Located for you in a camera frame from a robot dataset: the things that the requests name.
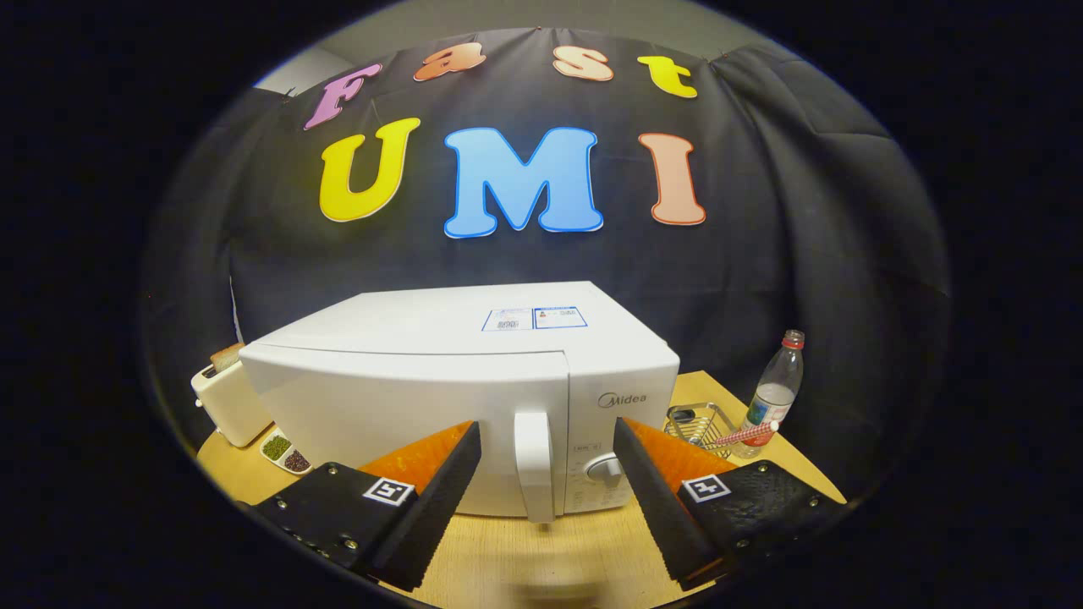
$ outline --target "red and white striped straw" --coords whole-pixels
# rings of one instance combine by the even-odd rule
[[[730,433],[725,438],[719,438],[715,440],[716,444],[733,444],[736,442],[744,442],[745,440],[752,440],[753,438],[758,438],[759,436],[766,436],[773,431],[779,430],[779,422],[770,420],[768,423],[760,423],[756,427],[749,427],[744,431],[738,431],[735,433]]]

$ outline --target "pink letter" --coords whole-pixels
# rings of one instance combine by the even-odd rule
[[[667,133],[643,133],[639,143],[647,146],[654,157],[654,171],[658,177],[658,203],[651,208],[651,216],[663,224],[699,224],[707,219],[707,211],[695,202],[688,153],[692,144]]]
[[[361,91],[361,86],[365,82],[365,77],[376,76],[380,72],[380,67],[382,67],[380,64],[373,64],[365,69],[358,69],[353,74],[328,82],[324,87],[324,98],[319,100],[316,113],[304,124],[304,130],[308,131],[316,125],[338,116],[338,113],[342,112],[342,108],[338,106],[338,101],[349,102],[352,100],[357,94],[357,91]]]

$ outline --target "microwave door handle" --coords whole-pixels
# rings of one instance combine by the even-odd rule
[[[526,519],[552,522],[552,442],[546,413],[516,413],[516,469]]]

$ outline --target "label sticker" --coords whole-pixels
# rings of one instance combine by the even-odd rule
[[[579,310],[575,307],[542,307],[534,309],[534,327],[550,329],[554,327],[586,327]]]
[[[494,309],[485,318],[482,332],[534,329],[532,309]]]
[[[371,488],[365,491],[363,496],[388,505],[400,506],[413,491],[414,484],[407,484],[406,482],[400,482],[390,478],[380,478]]]
[[[684,490],[692,495],[695,503],[703,503],[730,494],[729,488],[722,484],[722,481],[715,475],[704,476],[694,480],[684,480],[681,483],[684,485]]]

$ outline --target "microwave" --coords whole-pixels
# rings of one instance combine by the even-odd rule
[[[239,355],[314,464],[361,467],[479,422],[482,457],[457,511],[535,522],[629,501],[615,420],[661,424],[679,365],[590,282],[361,294]]]

